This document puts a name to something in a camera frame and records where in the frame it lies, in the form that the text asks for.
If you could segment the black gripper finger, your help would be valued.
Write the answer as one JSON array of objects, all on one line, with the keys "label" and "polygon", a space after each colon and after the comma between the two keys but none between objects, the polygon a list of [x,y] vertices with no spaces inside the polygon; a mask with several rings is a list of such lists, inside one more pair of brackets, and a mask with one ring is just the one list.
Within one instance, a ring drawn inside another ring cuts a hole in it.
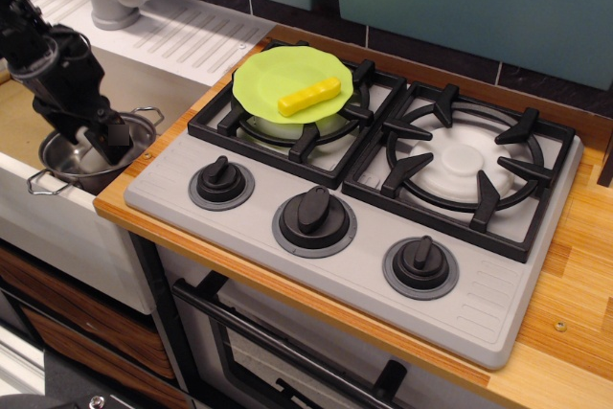
[{"label": "black gripper finger", "polygon": [[70,114],[51,114],[47,116],[47,121],[71,144],[78,142],[77,133],[82,127],[89,127],[86,119]]},{"label": "black gripper finger", "polygon": [[87,128],[85,137],[93,149],[110,165],[119,164],[133,147],[127,124]]}]

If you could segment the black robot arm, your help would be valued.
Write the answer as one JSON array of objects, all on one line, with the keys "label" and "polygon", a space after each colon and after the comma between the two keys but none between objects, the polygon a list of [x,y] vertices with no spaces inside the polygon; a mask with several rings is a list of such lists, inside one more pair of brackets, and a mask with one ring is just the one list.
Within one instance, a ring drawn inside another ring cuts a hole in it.
[{"label": "black robot arm", "polygon": [[48,24],[31,0],[1,0],[1,58],[34,94],[34,111],[67,141],[83,129],[110,165],[133,147],[129,126],[101,93],[104,70],[83,34]]}]

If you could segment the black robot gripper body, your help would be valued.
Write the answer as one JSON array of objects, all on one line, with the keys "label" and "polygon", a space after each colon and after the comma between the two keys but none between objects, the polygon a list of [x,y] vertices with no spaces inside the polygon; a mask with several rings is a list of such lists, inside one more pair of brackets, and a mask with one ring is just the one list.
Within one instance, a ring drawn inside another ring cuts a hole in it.
[{"label": "black robot gripper body", "polygon": [[10,26],[9,69],[34,93],[34,110],[46,121],[51,114],[70,114],[93,129],[124,123],[101,94],[104,70],[89,40],[67,26],[43,32],[26,24]]}]

